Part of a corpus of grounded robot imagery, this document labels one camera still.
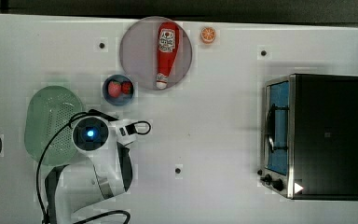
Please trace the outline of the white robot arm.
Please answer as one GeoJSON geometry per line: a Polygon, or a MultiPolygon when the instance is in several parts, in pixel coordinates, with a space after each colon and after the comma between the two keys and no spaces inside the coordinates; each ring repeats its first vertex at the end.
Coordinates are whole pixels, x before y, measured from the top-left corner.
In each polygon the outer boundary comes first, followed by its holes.
{"type": "Polygon", "coordinates": [[[112,199],[127,192],[133,179],[129,145],[141,133],[137,126],[144,121],[116,119],[91,109],[73,115],[65,127],[76,152],[88,160],[59,165],[44,180],[48,206],[43,224],[86,224],[101,217],[122,215],[129,224],[131,214],[113,210],[74,222],[72,214],[87,206],[112,199]]]}

